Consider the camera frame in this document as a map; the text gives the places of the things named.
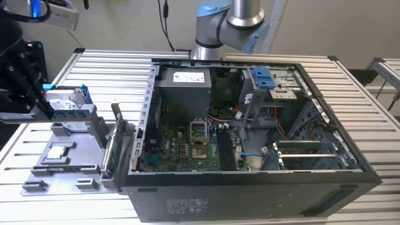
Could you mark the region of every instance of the black cable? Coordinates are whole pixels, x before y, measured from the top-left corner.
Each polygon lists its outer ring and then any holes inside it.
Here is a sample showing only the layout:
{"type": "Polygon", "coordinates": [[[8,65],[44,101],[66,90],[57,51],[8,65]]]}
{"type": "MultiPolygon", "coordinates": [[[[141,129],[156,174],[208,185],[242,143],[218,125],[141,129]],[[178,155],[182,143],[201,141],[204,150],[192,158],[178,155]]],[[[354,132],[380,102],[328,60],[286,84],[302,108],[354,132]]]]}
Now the black cable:
{"type": "Polygon", "coordinates": [[[76,40],[77,44],[82,48],[82,45],[81,45],[80,41],[76,39],[76,37],[73,36],[73,34],[69,32],[69,30],[65,30],[65,31],[69,33],[69,35],[73,37],[73,39],[76,40]]]}
{"type": "Polygon", "coordinates": [[[381,87],[380,87],[380,91],[377,92],[377,95],[376,95],[376,98],[374,98],[374,99],[377,99],[377,97],[380,96],[380,92],[381,92],[381,89],[382,89],[382,87],[385,86],[385,84],[386,84],[386,81],[382,83],[382,85],[381,85],[381,87]]]}
{"type": "Polygon", "coordinates": [[[161,23],[162,33],[164,33],[164,36],[165,36],[165,38],[166,38],[166,41],[168,41],[168,45],[169,45],[170,51],[174,51],[174,48],[173,48],[172,43],[170,43],[170,41],[169,41],[168,34],[166,34],[166,32],[165,32],[165,29],[164,29],[162,17],[161,17],[161,4],[160,4],[160,0],[157,0],[157,4],[158,4],[158,16],[160,16],[160,23],[161,23]]]}
{"type": "Polygon", "coordinates": [[[46,21],[50,17],[50,6],[49,6],[49,2],[48,0],[41,0],[44,5],[45,5],[45,14],[40,17],[30,17],[30,16],[25,16],[25,15],[20,15],[16,13],[12,13],[9,11],[5,11],[4,9],[0,10],[0,16],[12,19],[14,21],[22,22],[22,23],[41,23],[44,21],[46,21]]]}
{"type": "Polygon", "coordinates": [[[388,111],[390,111],[390,109],[393,108],[394,102],[396,100],[393,100],[392,103],[389,104],[388,111]]]}
{"type": "Polygon", "coordinates": [[[85,7],[85,10],[89,9],[89,0],[82,0],[82,5],[85,7]]]}

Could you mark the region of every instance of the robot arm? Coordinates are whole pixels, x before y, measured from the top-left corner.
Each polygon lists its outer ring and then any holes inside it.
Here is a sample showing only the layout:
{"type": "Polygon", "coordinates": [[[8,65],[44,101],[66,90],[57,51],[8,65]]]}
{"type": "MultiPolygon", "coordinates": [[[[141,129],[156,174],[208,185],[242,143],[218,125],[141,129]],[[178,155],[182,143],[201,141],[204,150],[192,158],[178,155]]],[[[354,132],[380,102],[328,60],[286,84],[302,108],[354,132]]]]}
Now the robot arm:
{"type": "Polygon", "coordinates": [[[269,30],[264,16],[260,0],[209,0],[200,3],[190,58],[225,60],[224,45],[252,54],[269,30]]]}

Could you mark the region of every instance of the blue connector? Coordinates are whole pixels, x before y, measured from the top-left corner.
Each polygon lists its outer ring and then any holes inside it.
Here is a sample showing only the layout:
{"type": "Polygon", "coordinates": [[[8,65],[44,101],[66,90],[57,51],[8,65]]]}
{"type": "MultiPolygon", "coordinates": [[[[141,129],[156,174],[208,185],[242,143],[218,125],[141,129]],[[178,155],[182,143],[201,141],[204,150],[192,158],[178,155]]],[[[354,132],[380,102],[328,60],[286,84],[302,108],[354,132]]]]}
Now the blue connector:
{"type": "Polygon", "coordinates": [[[249,153],[249,152],[241,152],[240,155],[241,155],[241,156],[252,156],[253,154],[249,153]]]}
{"type": "Polygon", "coordinates": [[[40,17],[40,1],[38,0],[30,0],[30,16],[32,17],[40,17]]]}
{"type": "Polygon", "coordinates": [[[252,76],[257,81],[257,88],[274,89],[274,81],[266,68],[254,67],[252,69],[252,76]]]}

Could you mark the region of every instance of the white label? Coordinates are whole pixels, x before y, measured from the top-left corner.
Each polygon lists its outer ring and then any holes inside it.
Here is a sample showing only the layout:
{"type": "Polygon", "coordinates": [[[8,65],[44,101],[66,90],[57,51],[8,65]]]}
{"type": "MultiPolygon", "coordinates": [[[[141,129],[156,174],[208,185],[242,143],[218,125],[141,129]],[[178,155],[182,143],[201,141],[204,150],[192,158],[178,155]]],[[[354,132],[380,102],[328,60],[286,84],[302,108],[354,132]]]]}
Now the white label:
{"type": "Polygon", "coordinates": [[[236,115],[234,115],[234,118],[236,118],[237,120],[240,120],[241,115],[242,115],[242,113],[241,113],[241,112],[237,112],[236,115]]]}
{"type": "Polygon", "coordinates": [[[268,154],[268,149],[266,149],[266,147],[262,147],[262,148],[261,148],[261,151],[262,151],[264,155],[268,154]]]}
{"type": "Polygon", "coordinates": [[[173,82],[204,83],[204,73],[174,72],[173,82]]]}
{"type": "Polygon", "coordinates": [[[70,100],[50,99],[49,100],[49,105],[54,109],[60,109],[60,110],[77,109],[76,103],[72,102],[70,100]]]}

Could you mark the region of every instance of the black wire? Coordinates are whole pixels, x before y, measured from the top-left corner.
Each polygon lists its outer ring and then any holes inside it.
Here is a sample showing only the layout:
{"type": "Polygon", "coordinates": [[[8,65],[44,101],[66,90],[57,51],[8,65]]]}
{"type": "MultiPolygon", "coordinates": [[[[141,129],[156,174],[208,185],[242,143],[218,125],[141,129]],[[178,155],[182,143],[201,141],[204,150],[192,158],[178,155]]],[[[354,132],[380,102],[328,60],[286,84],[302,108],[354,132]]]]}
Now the black wire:
{"type": "Polygon", "coordinates": [[[76,40],[77,44],[82,48],[82,45],[81,45],[80,41],[76,39],[76,37],[73,36],[73,34],[69,32],[69,30],[65,30],[65,31],[69,33],[69,35],[73,37],[73,39],[76,40]]]}
{"type": "Polygon", "coordinates": [[[380,87],[380,91],[377,92],[377,95],[376,95],[376,98],[374,98],[374,99],[377,99],[377,97],[380,96],[380,92],[381,92],[381,89],[382,89],[382,87],[385,86],[385,84],[386,84],[386,81],[382,83],[382,85],[381,85],[381,87],[380,87]]]}
{"type": "Polygon", "coordinates": [[[165,34],[166,34],[166,37],[169,38],[169,35],[168,35],[168,23],[166,23],[166,18],[164,18],[164,24],[165,24],[165,34]]]}
{"type": "Polygon", "coordinates": [[[166,34],[166,32],[165,32],[165,29],[164,29],[160,0],[157,0],[157,4],[158,4],[158,16],[160,16],[160,23],[161,23],[162,33],[164,33],[164,36],[165,36],[165,38],[166,38],[166,41],[168,41],[168,45],[169,45],[170,51],[174,51],[174,48],[173,48],[172,43],[170,43],[170,41],[169,41],[168,34],[166,34]]]}
{"type": "Polygon", "coordinates": [[[45,14],[40,17],[30,17],[30,16],[25,16],[25,15],[20,15],[16,13],[12,13],[9,11],[5,11],[4,9],[0,10],[0,16],[12,19],[14,21],[22,22],[22,23],[41,23],[44,21],[46,21],[50,17],[50,6],[49,6],[49,2],[48,0],[41,0],[44,5],[45,5],[45,14]]]}
{"type": "Polygon", "coordinates": [[[393,108],[394,102],[396,100],[393,100],[392,103],[389,104],[388,111],[390,111],[390,109],[393,108]]]}

